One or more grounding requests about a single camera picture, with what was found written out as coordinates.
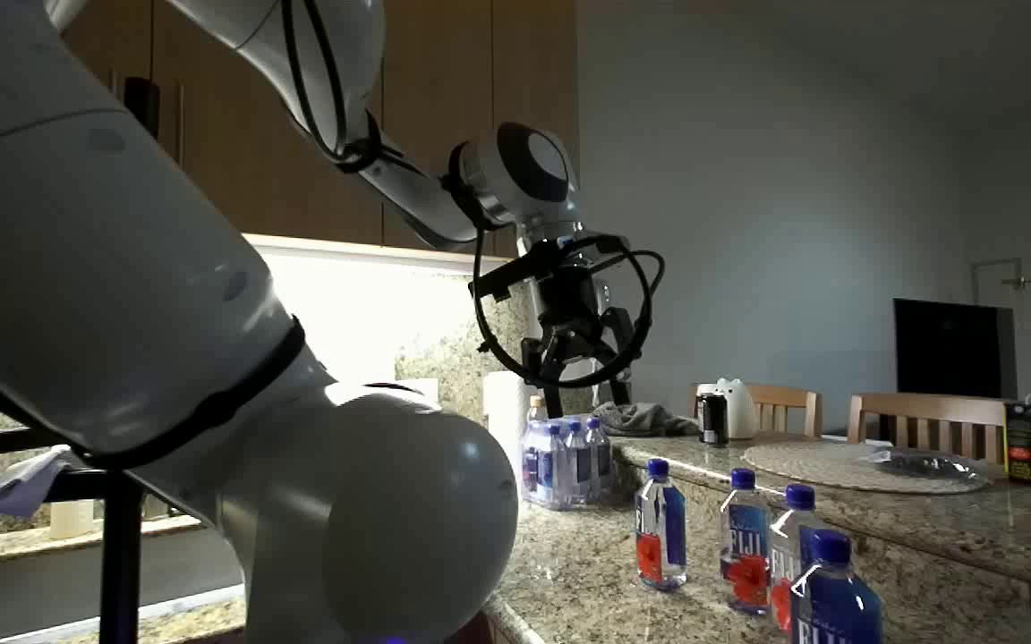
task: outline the wooden chair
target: wooden chair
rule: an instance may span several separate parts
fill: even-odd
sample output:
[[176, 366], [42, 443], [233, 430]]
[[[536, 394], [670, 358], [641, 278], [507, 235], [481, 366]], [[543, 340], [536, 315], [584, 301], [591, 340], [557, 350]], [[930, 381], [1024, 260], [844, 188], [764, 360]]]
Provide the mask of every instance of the wooden chair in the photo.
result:
[[748, 381], [744, 394], [756, 430], [788, 433], [793, 412], [799, 412], [802, 433], [812, 440], [823, 437], [823, 398], [818, 391]]
[[863, 394], [849, 398], [849, 440], [867, 440], [872, 417], [894, 417], [894, 447], [1004, 460], [1005, 405], [993, 398]]

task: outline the plastic bottle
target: plastic bottle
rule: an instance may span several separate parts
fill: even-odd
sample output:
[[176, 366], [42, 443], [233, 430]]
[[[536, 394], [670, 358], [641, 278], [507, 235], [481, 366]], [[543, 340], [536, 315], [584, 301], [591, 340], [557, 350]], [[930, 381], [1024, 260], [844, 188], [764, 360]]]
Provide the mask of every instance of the plastic bottle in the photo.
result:
[[565, 423], [548, 423], [548, 453], [552, 453], [552, 476], [548, 476], [548, 508], [573, 508], [576, 504], [576, 476], [565, 458]]
[[542, 497], [552, 488], [552, 458], [543, 460], [543, 452], [552, 453], [552, 440], [543, 423], [526, 423], [524, 430], [524, 497], [542, 504]]
[[635, 497], [635, 564], [656, 591], [689, 583], [689, 501], [664, 458], [647, 460], [647, 482]]
[[595, 473], [584, 417], [565, 417], [565, 466], [573, 476], [571, 480], [573, 504], [588, 504], [595, 497]]
[[812, 564], [793, 588], [795, 644], [880, 644], [880, 596], [853, 572], [849, 536], [839, 529], [810, 529]]
[[751, 467], [731, 473], [731, 497], [721, 508], [721, 572], [731, 583], [731, 607], [744, 616], [765, 616], [765, 536], [770, 504], [756, 489]]
[[588, 417], [595, 497], [606, 497], [614, 488], [614, 440], [598, 414]]
[[793, 588], [812, 564], [810, 529], [823, 517], [812, 510], [812, 488], [788, 488], [788, 510], [770, 524], [770, 620], [793, 631]]

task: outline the blue bottle cap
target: blue bottle cap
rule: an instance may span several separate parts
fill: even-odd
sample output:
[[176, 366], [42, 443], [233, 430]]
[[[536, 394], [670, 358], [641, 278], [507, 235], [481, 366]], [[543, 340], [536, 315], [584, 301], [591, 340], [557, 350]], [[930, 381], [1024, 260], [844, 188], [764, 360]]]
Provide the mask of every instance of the blue bottle cap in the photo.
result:
[[731, 467], [731, 488], [733, 489], [756, 489], [756, 473], [751, 467]]
[[647, 460], [647, 476], [653, 476], [653, 480], [670, 480], [670, 460], [653, 458], [653, 460]]
[[842, 529], [806, 529], [818, 561], [849, 564], [853, 544]]
[[788, 508], [812, 508], [812, 488], [793, 482]]

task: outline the kitchen cabinet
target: kitchen cabinet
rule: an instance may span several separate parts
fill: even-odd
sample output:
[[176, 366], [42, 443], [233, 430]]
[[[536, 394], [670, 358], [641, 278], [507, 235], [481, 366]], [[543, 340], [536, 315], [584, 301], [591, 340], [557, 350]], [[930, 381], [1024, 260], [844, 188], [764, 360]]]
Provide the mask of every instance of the kitchen cabinet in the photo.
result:
[[496, 0], [496, 121], [548, 129], [579, 154], [576, 3]]
[[[430, 176], [452, 145], [497, 121], [552, 129], [573, 145], [573, 0], [387, 0], [373, 114]], [[424, 245], [361, 180], [342, 176], [277, 90], [166, 0], [98, 0], [72, 50], [115, 94], [128, 74], [163, 90], [163, 145], [243, 233]], [[486, 243], [512, 253], [512, 233]]]
[[63, 32], [78, 62], [123, 94], [128, 74], [151, 74], [156, 0], [98, 0]]
[[[492, 0], [387, 0], [385, 133], [430, 176], [492, 133]], [[424, 245], [387, 210], [387, 243]]]
[[[390, 0], [385, 129], [428, 173], [452, 145], [502, 121], [557, 133], [576, 154], [576, 3], [573, 0]], [[492, 253], [517, 253], [512, 230]], [[417, 243], [387, 222], [387, 243]]]
[[163, 142], [238, 230], [379, 238], [379, 205], [301, 134], [269, 80], [166, 3], [156, 83]]

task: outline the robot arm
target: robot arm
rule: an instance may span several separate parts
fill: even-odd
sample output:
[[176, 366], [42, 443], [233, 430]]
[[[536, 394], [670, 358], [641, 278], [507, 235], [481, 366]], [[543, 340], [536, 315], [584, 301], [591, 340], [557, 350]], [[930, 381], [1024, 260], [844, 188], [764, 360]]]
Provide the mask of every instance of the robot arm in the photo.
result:
[[[614, 379], [615, 399], [627, 399], [625, 373], [647, 337], [664, 259], [635, 253], [627, 238], [584, 230], [573, 163], [557, 134], [507, 121], [492, 139], [456, 145], [446, 180], [433, 180], [407, 163], [367, 111], [385, 50], [379, 0], [172, 0], [172, 7], [243, 55], [279, 90], [319, 149], [342, 173], [375, 186], [428, 243], [475, 238], [481, 259], [486, 230], [517, 226], [524, 259], [486, 278], [475, 260], [475, 322], [484, 350], [496, 350], [529, 387], [543, 387], [552, 414], [564, 412], [559, 387]], [[638, 259], [656, 259], [658, 276], [647, 278]], [[638, 322], [625, 309], [609, 309], [595, 285], [595, 273], [615, 260], [631, 260], [641, 278]], [[524, 340], [520, 360], [492, 332], [481, 301], [502, 301], [524, 278], [533, 278], [543, 332]], [[603, 369], [564, 381], [564, 369], [576, 358], [595, 358]]]
[[573, 233], [573, 168], [552, 134], [507, 126], [486, 142], [459, 145], [441, 183], [379, 133], [367, 108], [385, 55], [379, 0], [172, 0], [172, 7], [249, 57], [306, 134], [342, 173], [379, 188], [428, 243], [459, 245], [481, 226], [517, 222]]
[[0, 409], [226, 532], [250, 639], [441, 639], [497, 583], [496, 437], [338, 391], [257, 251], [0, 0]]

